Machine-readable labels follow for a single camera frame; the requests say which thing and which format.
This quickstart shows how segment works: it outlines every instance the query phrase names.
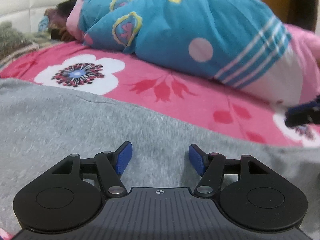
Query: red tulip print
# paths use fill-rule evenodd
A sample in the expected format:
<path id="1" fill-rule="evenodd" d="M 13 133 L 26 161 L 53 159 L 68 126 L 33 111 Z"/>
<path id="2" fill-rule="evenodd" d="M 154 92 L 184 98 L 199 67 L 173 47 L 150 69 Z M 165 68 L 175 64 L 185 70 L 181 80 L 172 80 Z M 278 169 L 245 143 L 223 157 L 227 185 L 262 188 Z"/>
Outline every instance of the red tulip print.
<path id="1" fill-rule="evenodd" d="M 225 123 L 225 124 L 233 123 L 233 119 L 229 111 L 223 111 L 223 110 L 215 111 L 213 113 L 213 118 L 218 123 Z"/>
<path id="2" fill-rule="evenodd" d="M 173 79 L 171 83 L 171 87 L 172 87 L 172 91 L 180 98 L 184 98 L 182 95 L 182 91 L 185 91 L 189 95 L 196 96 L 196 94 L 189 91 L 188 87 L 185 84 L 179 82 L 176 79 Z"/>
<path id="3" fill-rule="evenodd" d="M 182 99 L 184 99 L 183 92 L 188 95 L 197 96 L 197 94 L 192 93 L 184 83 L 178 81 L 171 73 L 160 76 L 157 79 L 144 79 L 132 85 L 134 87 L 131 88 L 130 91 L 135 91 L 137 94 L 153 88 L 156 102 L 170 101 L 171 90 L 176 96 Z"/>
<path id="4" fill-rule="evenodd" d="M 265 138 L 263 138 L 260 134 L 254 133 L 254 132 L 246 132 L 246 135 L 248 139 L 252 142 L 257 142 L 257 143 L 266 143 Z"/>
<path id="5" fill-rule="evenodd" d="M 152 88 L 157 82 L 157 79 L 144 79 L 134 84 L 134 87 L 130 91 L 136 91 L 137 94 L 140 94 L 143 91 L 146 91 Z"/>
<path id="6" fill-rule="evenodd" d="M 249 120 L 250 118 L 252 118 L 251 114 L 249 113 L 249 111 L 242 107 L 242 106 L 238 106 L 235 104 L 232 104 L 233 110 L 236 112 L 236 114 L 242 118 L 242 119 L 246 119 Z"/>
<path id="7" fill-rule="evenodd" d="M 159 100 L 163 102 L 170 101 L 169 96 L 170 96 L 171 90 L 164 80 L 159 85 L 156 85 L 153 88 L 153 91 L 156 95 L 156 102 L 158 102 Z"/>

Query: striped pattern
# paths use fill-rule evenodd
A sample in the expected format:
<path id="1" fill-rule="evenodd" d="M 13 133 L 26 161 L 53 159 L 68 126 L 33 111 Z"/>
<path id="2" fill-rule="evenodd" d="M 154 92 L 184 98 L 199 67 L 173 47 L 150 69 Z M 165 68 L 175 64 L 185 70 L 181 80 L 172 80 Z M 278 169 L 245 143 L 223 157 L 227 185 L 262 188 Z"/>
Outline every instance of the striped pattern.
<path id="1" fill-rule="evenodd" d="M 297 228 L 257 233 L 243 229 L 210 199 L 196 198 L 187 188 L 132 188 L 129 195 L 106 202 L 89 223 L 62 234 L 23 230 L 15 240 L 308 240 Z"/>
<path id="2" fill-rule="evenodd" d="M 282 22 L 272 16 L 244 50 L 213 78 L 242 89 L 260 78 L 282 57 L 290 40 L 291 35 Z"/>

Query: wooden furniture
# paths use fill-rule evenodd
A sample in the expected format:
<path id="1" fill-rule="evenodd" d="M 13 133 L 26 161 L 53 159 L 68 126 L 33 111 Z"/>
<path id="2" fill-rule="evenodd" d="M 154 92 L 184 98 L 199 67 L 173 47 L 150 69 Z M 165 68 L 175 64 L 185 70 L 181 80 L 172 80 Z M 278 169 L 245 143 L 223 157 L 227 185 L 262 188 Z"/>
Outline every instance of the wooden furniture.
<path id="1" fill-rule="evenodd" d="M 262 0 L 284 23 L 315 32 L 318 20 L 318 0 Z"/>

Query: white polka dot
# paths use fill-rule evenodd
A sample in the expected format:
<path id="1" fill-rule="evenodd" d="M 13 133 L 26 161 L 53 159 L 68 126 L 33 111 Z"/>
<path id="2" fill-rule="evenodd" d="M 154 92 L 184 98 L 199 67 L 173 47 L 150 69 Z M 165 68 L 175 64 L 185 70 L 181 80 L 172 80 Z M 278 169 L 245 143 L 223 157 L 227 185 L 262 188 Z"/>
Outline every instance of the white polka dot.
<path id="1" fill-rule="evenodd" d="M 213 56 L 210 42 L 204 38 L 195 38 L 189 44 L 189 54 L 196 62 L 206 62 Z"/>

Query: white flower print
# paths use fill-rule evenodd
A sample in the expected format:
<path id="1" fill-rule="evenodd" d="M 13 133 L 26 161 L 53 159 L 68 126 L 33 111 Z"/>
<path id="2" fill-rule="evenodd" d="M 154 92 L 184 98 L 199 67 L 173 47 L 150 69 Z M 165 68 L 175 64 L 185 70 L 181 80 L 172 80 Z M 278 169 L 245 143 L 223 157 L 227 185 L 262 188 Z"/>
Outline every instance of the white flower print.
<path id="1" fill-rule="evenodd" d="M 48 66 L 34 82 L 104 95 L 117 87 L 119 81 L 113 73 L 124 67 L 124 62 L 118 59 L 96 60 L 94 55 L 83 54 L 69 58 L 61 65 Z"/>
<path id="2" fill-rule="evenodd" d="M 311 126 L 299 126 L 296 128 L 288 128 L 285 121 L 285 109 L 278 106 L 273 106 L 275 114 L 273 115 L 273 122 L 282 134 L 294 142 L 301 142 L 303 147 L 319 147 L 320 135 Z"/>

